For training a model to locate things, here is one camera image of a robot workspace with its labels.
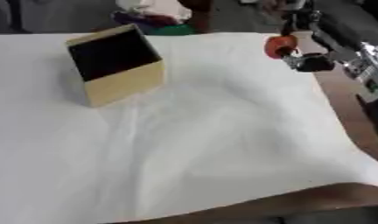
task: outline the box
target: box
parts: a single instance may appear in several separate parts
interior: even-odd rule
[[[66,44],[92,107],[163,84],[163,61],[133,24],[70,39]]]

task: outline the wooden table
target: wooden table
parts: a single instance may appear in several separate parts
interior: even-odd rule
[[[317,52],[319,50],[319,47],[309,37],[301,37],[300,40],[300,48],[304,52]],[[315,75],[347,134],[358,147],[378,160],[378,136],[355,98],[358,85],[349,80],[339,68],[332,72],[316,73]],[[139,223],[210,223],[211,221],[371,206],[378,206],[378,187],[361,184],[337,184],[171,218],[140,221]]]

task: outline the green fabric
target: green fabric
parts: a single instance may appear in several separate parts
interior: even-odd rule
[[[185,36],[195,34],[194,29],[192,29],[187,24],[179,24],[173,26],[166,26],[164,28],[157,29],[155,31],[150,31],[149,35],[153,36]]]

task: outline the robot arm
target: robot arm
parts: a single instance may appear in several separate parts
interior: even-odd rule
[[[270,38],[265,52],[299,72],[331,71],[336,63],[341,64],[345,74],[363,86],[358,99],[378,132],[378,45],[364,41],[333,16],[315,10],[312,0],[287,1],[286,9],[281,36]],[[297,54],[295,31],[312,31],[312,40],[327,53]]]

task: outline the white paper sheet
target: white paper sheet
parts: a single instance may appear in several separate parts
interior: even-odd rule
[[[184,214],[333,183],[378,186],[313,75],[265,34],[150,38],[166,84],[83,106],[73,35],[0,36],[0,223]]]

